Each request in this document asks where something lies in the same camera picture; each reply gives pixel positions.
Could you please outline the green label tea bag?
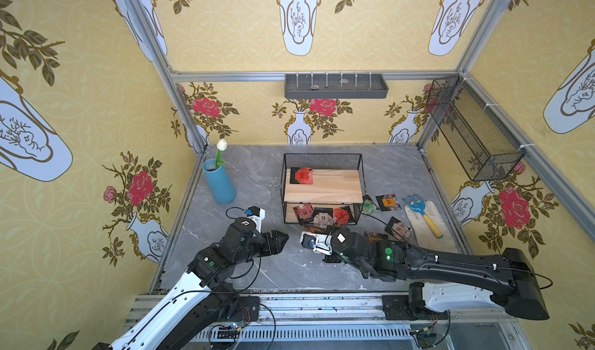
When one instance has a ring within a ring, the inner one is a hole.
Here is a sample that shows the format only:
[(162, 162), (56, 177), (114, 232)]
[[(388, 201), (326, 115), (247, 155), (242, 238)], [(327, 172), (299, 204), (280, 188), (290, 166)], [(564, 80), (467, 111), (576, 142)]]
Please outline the green label tea bag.
[(369, 195), (363, 196), (362, 213), (365, 215), (373, 215), (379, 212), (379, 207)]

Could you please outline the red label tea bag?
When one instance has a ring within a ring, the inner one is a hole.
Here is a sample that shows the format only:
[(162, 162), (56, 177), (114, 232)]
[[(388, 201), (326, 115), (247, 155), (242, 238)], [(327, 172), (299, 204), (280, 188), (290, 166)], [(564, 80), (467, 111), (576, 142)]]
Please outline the red label tea bag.
[(313, 169), (309, 167), (291, 167), (290, 183), (310, 185), (314, 183)]

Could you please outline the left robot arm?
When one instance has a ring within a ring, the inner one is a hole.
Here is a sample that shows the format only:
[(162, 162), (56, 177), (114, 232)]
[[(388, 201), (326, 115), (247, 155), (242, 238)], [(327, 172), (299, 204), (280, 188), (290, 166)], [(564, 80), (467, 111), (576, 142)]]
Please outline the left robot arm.
[(200, 331), (239, 307), (240, 292), (228, 279), (241, 263), (275, 256), (289, 235), (262, 233), (254, 216), (237, 218), (218, 243), (199, 251), (167, 295), (132, 329), (95, 349), (180, 349)]

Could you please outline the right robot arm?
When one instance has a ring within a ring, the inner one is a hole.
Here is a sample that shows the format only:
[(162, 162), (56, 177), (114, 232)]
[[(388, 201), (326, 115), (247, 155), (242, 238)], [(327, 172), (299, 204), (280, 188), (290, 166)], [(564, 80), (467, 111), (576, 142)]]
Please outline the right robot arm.
[(347, 228), (323, 236), (322, 241), (365, 279), (437, 280), (477, 287), (490, 291), (491, 300), (514, 317), (549, 319), (538, 274), (519, 249), (507, 248), (503, 254), (492, 256), (463, 255), (399, 241), (372, 242)]

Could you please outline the orange label tea bag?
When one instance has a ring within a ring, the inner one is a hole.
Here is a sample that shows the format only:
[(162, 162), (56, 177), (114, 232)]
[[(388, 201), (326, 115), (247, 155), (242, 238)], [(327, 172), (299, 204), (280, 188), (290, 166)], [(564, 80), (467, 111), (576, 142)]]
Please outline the orange label tea bag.
[(395, 194), (386, 194), (376, 196), (378, 207), (382, 212), (392, 212), (401, 210), (401, 206)]

